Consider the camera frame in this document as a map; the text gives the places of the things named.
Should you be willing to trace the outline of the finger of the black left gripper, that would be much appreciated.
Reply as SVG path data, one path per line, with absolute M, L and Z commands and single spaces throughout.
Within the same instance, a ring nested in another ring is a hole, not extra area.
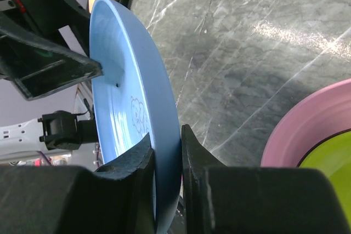
M 101 76 L 101 65 L 25 30 L 1 14 L 1 73 L 28 100 Z
M 59 30 L 68 26 L 85 53 L 89 53 L 90 13 L 76 0 L 16 0 L 33 32 L 68 47 Z

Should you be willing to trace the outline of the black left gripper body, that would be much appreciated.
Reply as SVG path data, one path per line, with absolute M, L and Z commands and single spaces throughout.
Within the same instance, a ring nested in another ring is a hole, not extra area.
M 21 0 L 1 0 L 1 36 L 27 37 L 25 15 Z

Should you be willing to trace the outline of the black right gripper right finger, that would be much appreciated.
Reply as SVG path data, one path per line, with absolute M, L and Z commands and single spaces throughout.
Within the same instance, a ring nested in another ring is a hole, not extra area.
M 320 171 L 228 167 L 187 124 L 181 142 L 187 233 L 350 233 Z

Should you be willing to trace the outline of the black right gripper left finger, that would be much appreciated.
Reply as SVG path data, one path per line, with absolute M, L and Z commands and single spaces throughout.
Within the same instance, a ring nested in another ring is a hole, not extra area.
M 1 233 L 155 233 L 148 135 L 94 172 L 1 167 Z

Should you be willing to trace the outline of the blue plate with bamboo mat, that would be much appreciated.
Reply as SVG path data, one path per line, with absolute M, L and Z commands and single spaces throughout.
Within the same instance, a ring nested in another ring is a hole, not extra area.
M 150 136 L 156 231 L 166 233 L 178 204 L 182 151 L 177 108 L 161 55 L 140 20 L 113 0 L 95 0 L 89 44 L 90 57 L 103 70 L 92 79 L 103 161 L 112 161 Z

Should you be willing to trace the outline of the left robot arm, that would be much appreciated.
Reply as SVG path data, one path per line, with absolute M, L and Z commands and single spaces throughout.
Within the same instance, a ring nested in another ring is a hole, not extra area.
M 89 57 L 89 23 L 76 0 L 1 0 L 1 79 L 32 101 L 101 76 L 101 64 Z M 2 127 L 1 155 L 97 141 L 92 120 L 61 110 Z

